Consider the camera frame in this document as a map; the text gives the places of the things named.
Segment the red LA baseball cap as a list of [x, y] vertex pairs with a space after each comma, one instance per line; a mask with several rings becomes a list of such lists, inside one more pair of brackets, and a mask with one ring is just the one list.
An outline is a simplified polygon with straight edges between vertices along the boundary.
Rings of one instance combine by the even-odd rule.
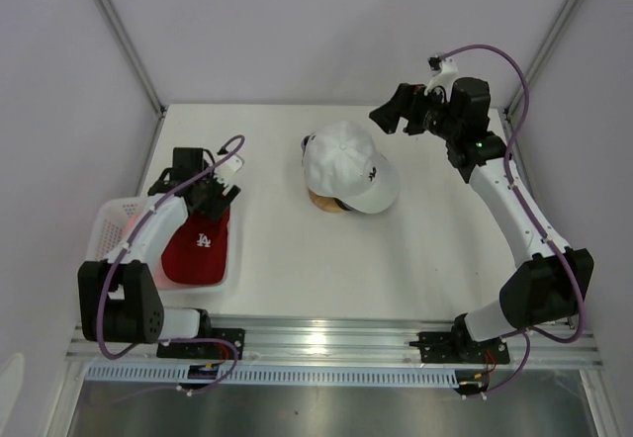
[[217, 286], [226, 272], [229, 219], [230, 210], [218, 220], [191, 213], [161, 255], [166, 278], [183, 286]]

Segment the white baseball cap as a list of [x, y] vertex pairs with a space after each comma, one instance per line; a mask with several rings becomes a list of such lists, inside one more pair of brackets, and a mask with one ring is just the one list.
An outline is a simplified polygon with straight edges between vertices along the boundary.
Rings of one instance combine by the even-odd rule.
[[361, 125], [341, 121], [310, 134], [302, 167], [308, 189], [365, 215], [380, 214], [397, 199], [400, 177]]

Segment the black baseball cap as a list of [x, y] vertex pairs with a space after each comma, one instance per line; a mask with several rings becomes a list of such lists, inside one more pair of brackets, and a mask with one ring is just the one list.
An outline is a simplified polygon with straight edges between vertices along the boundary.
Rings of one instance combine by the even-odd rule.
[[336, 203], [336, 205], [341, 208], [344, 211], [347, 212], [356, 212], [357, 210], [355, 210], [354, 208], [350, 207], [349, 205], [345, 204], [344, 202], [342, 202], [339, 199], [334, 198], [334, 202]]

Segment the lilac baseball cap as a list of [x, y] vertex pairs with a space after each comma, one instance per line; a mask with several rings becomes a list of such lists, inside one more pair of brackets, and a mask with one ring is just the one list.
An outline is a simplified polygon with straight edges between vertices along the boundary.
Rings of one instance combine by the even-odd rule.
[[301, 141], [301, 150], [302, 150], [302, 153], [305, 153], [305, 152], [306, 152], [306, 149], [307, 149], [307, 147], [308, 147], [308, 144], [309, 144], [309, 142], [310, 142], [311, 138], [312, 138], [312, 137], [311, 137], [310, 135], [306, 135], [306, 136], [302, 139], [302, 141]]

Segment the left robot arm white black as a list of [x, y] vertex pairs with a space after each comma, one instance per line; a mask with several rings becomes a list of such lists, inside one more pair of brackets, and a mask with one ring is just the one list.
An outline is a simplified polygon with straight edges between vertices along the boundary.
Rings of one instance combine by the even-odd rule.
[[240, 189], [233, 177], [243, 160], [236, 150], [176, 147], [172, 164], [138, 198], [132, 223], [102, 258], [78, 269], [80, 319], [86, 340], [117, 358], [111, 343], [131, 347], [179, 340], [192, 358], [207, 356], [214, 334], [200, 308], [166, 306], [166, 280], [203, 291], [226, 280], [230, 205]]

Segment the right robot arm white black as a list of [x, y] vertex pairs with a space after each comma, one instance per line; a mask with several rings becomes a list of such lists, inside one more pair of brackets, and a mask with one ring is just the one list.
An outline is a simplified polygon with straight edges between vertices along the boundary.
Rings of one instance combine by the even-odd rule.
[[405, 132], [430, 132], [445, 142], [450, 164], [488, 207], [508, 244], [515, 272], [491, 304], [455, 318], [449, 345], [462, 362], [472, 362], [504, 338], [545, 322], [576, 317], [569, 342], [587, 325], [585, 297], [594, 261], [573, 248], [545, 220], [525, 191], [504, 140], [489, 129], [489, 84], [463, 77], [451, 87], [402, 83], [370, 119], [386, 134], [400, 121]]

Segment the pink baseball cap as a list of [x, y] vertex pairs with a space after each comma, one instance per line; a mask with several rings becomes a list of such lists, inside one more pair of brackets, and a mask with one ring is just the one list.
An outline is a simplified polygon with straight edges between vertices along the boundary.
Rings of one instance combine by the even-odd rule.
[[[140, 213], [136, 213], [132, 217], [129, 218], [126, 226], [123, 229], [123, 235], [126, 235], [133, 230], [134, 226], [139, 220], [139, 217], [140, 217]], [[155, 266], [153, 267], [152, 277], [158, 290], [168, 289], [168, 279], [163, 271], [162, 264], [160, 261], [157, 261]]]

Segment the white plastic bin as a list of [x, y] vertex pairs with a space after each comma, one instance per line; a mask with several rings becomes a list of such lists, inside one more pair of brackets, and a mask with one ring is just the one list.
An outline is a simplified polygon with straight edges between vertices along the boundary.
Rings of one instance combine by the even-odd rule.
[[[93, 225], [86, 259], [88, 261], [100, 261], [105, 258], [114, 258], [115, 247], [121, 242], [124, 236], [127, 235], [123, 235], [123, 229], [126, 226], [129, 218], [136, 213], [140, 213], [141, 217], [141, 214], [144, 212], [146, 205], [155, 201], [156, 199], [154, 197], [131, 197], [111, 200], [107, 202], [104, 206], [102, 206]], [[166, 248], [168, 242], [165, 243], [165, 246], [158, 253], [150, 255], [149, 265], [151, 266], [151, 272], [156, 262], [161, 262], [161, 255]], [[238, 281], [239, 256], [240, 237], [238, 228], [238, 214], [237, 209], [230, 209], [226, 272], [222, 281], [217, 286], [192, 287], [176, 284], [168, 280], [167, 290], [158, 290], [157, 287], [156, 289], [162, 294], [224, 293], [228, 291], [228, 289], [233, 287], [234, 284], [236, 284]]]

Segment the wooden hat stand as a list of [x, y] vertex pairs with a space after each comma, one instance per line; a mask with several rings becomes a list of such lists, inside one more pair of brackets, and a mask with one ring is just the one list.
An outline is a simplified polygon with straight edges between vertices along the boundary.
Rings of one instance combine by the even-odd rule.
[[333, 197], [325, 197], [316, 194], [313, 190], [308, 189], [308, 194], [311, 202], [321, 211], [329, 214], [344, 214], [347, 211], [339, 208], [334, 202]]

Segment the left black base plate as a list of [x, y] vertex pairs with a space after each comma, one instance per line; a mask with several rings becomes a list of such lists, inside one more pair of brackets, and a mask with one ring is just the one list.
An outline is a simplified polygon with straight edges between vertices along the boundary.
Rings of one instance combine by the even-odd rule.
[[160, 344], [156, 356], [162, 359], [180, 360], [231, 360], [242, 358], [246, 332], [243, 328], [214, 328], [209, 338], [212, 342], [187, 342]]

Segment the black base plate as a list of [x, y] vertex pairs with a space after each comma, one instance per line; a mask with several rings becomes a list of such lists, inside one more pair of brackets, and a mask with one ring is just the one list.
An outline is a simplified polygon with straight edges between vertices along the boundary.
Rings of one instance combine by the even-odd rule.
[[423, 331], [408, 346], [419, 352], [424, 364], [501, 364], [510, 362], [507, 346], [499, 338], [483, 342], [452, 332]]
[[209, 338], [212, 342], [187, 342], [160, 344], [156, 356], [162, 359], [180, 360], [231, 360], [242, 358], [246, 332], [243, 328], [214, 328]]

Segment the aluminium mounting rail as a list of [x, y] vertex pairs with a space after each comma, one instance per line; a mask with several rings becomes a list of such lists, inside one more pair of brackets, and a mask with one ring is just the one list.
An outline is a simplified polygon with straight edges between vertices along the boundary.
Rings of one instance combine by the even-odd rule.
[[[422, 363], [419, 351], [408, 346], [420, 331], [448, 331], [449, 321], [396, 319], [325, 319], [212, 315], [219, 328], [243, 328], [240, 365], [317, 366], [369, 368], [454, 368], [481, 369], [475, 364]], [[604, 368], [591, 332], [572, 344], [559, 344], [534, 333], [524, 370], [602, 370]], [[525, 350], [520, 336], [506, 339], [509, 364], [497, 364], [496, 371], [515, 369]], [[121, 362], [158, 363], [156, 345], [140, 345]], [[77, 325], [65, 354], [69, 361], [108, 362], [98, 345], [85, 340]]]

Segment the left aluminium corner post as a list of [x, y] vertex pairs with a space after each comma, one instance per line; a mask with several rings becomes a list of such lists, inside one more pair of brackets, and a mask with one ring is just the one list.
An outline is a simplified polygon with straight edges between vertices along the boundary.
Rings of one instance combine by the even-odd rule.
[[113, 0], [93, 0], [152, 111], [161, 118], [165, 107]]

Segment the aluminium corner post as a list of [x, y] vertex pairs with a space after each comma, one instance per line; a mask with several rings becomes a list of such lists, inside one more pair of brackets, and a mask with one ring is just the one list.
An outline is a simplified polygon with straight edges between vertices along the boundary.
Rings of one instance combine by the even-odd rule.
[[563, 0], [551, 18], [545, 35], [539, 40], [536, 51], [526, 67], [522, 67], [529, 88], [536, 85], [541, 73], [562, 41], [571, 23], [580, 12], [585, 0]]
[[165, 107], [113, 0], [93, 0], [152, 111], [161, 118]]

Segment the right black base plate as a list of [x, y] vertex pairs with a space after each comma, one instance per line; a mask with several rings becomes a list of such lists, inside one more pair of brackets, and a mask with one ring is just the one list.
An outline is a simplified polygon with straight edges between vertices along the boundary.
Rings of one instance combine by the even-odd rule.
[[501, 364], [510, 362], [507, 346], [499, 338], [483, 342], [452, 332], [423, 331], [408, 346], [419, 352], [424, 364]]

